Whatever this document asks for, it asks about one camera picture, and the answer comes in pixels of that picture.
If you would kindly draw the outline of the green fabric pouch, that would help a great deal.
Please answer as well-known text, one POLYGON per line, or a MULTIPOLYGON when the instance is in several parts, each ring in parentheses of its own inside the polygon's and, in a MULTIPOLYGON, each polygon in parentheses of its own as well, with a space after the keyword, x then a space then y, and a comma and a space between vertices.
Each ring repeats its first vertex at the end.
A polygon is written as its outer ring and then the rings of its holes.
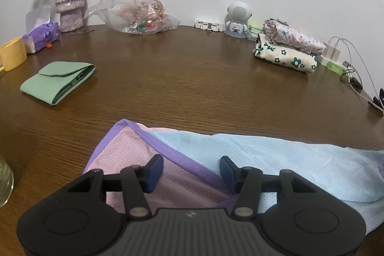
POLYGON ((83 84, 95 69, 95 65, 87 62, 55 61, 22 83, 20 90, 44 103, 56 106, 83 84))

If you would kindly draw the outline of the pink blue purple mesh garment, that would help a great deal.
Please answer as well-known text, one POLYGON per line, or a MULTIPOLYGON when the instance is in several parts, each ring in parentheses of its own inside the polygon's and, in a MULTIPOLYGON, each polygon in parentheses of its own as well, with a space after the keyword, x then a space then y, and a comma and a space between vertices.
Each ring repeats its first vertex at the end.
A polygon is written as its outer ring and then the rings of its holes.
POLYGON ((364 218, 368 232, 383 223, 383 152, 341 148, 278 138, 245 135, 201 135, 168 128, 149 128, 122 119, 91 154, 86 170, 119 173, 164 158, 164 171, 147 199, 159 208, 225 207, 234 204, 219 171, 221 157, 240 167, 270 175, 292 170, 324 189, 364 218))

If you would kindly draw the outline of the black phone holder stand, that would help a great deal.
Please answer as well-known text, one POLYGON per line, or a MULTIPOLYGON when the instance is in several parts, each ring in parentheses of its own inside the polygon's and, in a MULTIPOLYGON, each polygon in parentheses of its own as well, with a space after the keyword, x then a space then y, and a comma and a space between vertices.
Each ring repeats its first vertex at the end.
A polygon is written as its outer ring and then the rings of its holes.
POLYGON ((384 90, 383 90, 383 88, 380 88, 378 96, 375 96, 371 100, 368 100, 368 104, 372 108, 379 110, 382 113, 384 112, 383 102, 384 102, 384 90))

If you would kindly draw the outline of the green transparent box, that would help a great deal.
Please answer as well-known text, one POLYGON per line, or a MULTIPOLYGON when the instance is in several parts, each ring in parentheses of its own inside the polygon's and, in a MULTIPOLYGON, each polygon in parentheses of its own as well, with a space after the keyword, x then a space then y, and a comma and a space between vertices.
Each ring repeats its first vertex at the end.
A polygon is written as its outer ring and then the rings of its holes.
POLYGON ((347 72, 347 69, 343 65, 332 60, 327 62, 326 68, 339 76, 343 76, 347 72))

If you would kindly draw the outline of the white letter block ornament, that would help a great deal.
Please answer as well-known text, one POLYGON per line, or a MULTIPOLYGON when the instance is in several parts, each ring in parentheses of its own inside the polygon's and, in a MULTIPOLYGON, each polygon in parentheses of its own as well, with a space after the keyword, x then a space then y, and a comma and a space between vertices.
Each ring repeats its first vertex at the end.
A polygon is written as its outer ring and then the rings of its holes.
POLYGON ((194 28, 200 29, 200 30, 209 30, 212 32, 223 32, 224 25, 219 22, 208 22, 208 21, 202 21, 200 19, 196 19, 194 23, 194 28))

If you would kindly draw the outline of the white pink-flower folded cloth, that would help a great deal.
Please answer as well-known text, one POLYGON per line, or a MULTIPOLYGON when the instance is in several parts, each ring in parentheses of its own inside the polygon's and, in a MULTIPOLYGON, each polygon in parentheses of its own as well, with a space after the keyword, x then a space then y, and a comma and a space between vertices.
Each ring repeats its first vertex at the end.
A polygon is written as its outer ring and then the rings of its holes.
POLYGON ((270 43, 287 45, 306 54, 321 55, 325 50, 325 45, 312 36, 303 34, 276 19, 265 20, 263 32, 270 43))

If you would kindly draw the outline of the cream green-flower folded cloth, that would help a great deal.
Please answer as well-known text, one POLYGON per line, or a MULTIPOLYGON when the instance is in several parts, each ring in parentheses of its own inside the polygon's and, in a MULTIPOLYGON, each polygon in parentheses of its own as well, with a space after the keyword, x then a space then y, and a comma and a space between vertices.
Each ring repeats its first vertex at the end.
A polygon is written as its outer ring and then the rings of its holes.
POLYGON ((263 33, 258 35, 252 53, 264 62, 301 72, 314 73, 318 66, 315 54, 306 54, 287 45, 272 44, 263 33))

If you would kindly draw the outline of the yellow mug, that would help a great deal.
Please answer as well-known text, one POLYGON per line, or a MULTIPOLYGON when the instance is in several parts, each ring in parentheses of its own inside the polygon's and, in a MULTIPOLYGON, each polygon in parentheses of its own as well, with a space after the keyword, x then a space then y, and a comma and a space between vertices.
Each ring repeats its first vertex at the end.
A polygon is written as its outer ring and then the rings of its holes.
POLYGON ((1 69, 0 72, 14 70, 27 59, 24 41, 22 37, 14 38, 1 47, 1 69))

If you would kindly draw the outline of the white power strip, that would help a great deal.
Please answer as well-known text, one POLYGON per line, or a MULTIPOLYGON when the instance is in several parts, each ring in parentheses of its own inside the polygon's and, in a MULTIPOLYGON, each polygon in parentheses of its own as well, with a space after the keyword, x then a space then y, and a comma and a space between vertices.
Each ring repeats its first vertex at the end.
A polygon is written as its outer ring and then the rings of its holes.
POLYGON ((317 62, 322 66, 326 66, 328 64, 328 62, 332 62, 334 64, 342 66, 342 64, 339 61, 337 61, 337 59, 335 59, 335 58, 330 59, 330 58, 327 58, 323 55, 318 55, 316 58, 317 58, 317 62))

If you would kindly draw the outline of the right white charger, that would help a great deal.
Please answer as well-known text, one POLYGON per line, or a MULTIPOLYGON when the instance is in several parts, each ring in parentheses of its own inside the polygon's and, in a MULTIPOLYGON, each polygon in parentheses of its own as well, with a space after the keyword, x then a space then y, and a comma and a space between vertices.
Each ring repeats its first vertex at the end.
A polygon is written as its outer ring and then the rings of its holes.
POLYGON ((331 57, 330 59, 334 62, 338 61, 338 58, 340 57, 340 51, 337 48, 331 47, 331 57))

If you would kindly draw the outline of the white astronaut figure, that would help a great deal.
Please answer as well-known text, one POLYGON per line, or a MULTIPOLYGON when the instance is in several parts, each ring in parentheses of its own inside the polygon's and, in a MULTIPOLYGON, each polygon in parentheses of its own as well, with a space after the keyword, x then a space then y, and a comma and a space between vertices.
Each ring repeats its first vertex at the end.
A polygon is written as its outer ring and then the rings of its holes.
POLYGON ((224 33, 234 38, 248 38, 248 22, 251 17, 252 12, 247 3, 241 1, 232 2, 227 8, 224 33))

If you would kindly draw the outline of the white charger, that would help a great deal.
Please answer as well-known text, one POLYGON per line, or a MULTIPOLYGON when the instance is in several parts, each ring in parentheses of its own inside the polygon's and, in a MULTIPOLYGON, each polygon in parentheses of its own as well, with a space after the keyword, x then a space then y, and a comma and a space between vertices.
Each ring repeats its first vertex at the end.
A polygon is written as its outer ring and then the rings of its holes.
POLYGON ((340 57, 340 51, 337 48, 331 47, 331 57, 330 59, 334 62, 338 61, 338 58, 340 57))
POLYGON ((331 57, 331 47, 333 47, 333 46, 331 46, 331 45, 329 45, 328 43, 325 43, 325 42, 324 42, 324 45, 325 45, 325 49, 322 52, 322 55, 327 57, 327 58, 330 58, 331 57))

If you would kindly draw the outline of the clear drinking glass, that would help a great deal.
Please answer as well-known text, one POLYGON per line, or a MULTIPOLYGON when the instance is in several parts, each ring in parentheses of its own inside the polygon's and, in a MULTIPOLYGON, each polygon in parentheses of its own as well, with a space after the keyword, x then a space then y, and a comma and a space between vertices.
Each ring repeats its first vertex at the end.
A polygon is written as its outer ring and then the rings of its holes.
POLYGON ((6 160, 0 158, 0 207, 7 204, 14 188, 14 173, 6 160))

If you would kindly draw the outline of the purple tissue box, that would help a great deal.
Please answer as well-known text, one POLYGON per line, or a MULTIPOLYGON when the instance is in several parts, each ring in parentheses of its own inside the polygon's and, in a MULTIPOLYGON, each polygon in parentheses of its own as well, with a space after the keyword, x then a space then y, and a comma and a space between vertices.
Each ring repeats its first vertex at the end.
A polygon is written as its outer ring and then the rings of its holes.
POLYGON ((59 24, 51 21, 51 6, 40 6, 25 16, 26 34, 22 36, 27 54, 35 54, 60 39, 59 24))

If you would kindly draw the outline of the left white charger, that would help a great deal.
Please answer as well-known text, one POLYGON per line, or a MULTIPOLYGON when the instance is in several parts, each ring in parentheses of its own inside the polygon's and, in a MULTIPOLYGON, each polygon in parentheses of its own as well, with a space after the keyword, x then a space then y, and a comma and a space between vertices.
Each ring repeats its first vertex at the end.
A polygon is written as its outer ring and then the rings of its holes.
POLYGON ((322 52, 322 55, 327 57, 327 58, 330 58, 331 57, 331 47, 333 47, 333 46, 331 46, 331 45, 329 45, 328 43, 325 43, 325 42, 324 42, 324 45, 325 45, 325 49, 322 52))

